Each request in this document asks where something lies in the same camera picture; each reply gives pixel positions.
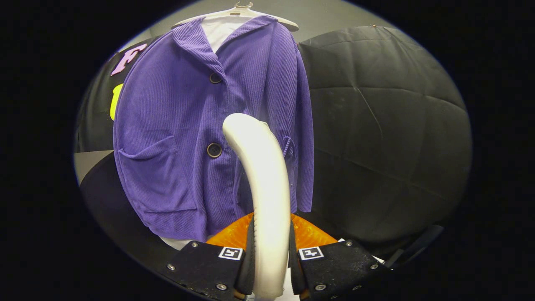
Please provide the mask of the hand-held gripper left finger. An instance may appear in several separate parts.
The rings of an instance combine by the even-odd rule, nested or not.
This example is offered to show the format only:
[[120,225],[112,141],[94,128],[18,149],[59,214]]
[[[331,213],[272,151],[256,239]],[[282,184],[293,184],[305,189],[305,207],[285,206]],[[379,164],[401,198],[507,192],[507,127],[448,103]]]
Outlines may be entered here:
[[207,242],[191,241],[164,267],[164,278],[197,301],[245,301],[255,278],[250,213]]

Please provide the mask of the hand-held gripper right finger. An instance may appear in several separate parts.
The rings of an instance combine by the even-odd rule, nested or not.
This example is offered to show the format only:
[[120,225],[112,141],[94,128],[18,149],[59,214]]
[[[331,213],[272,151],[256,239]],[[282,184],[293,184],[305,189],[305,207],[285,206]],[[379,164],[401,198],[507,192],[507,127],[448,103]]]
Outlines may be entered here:
[[355,301],[386,276],[386,265],[355,240],[336,240],[291,215],[289,268],[301,301]]

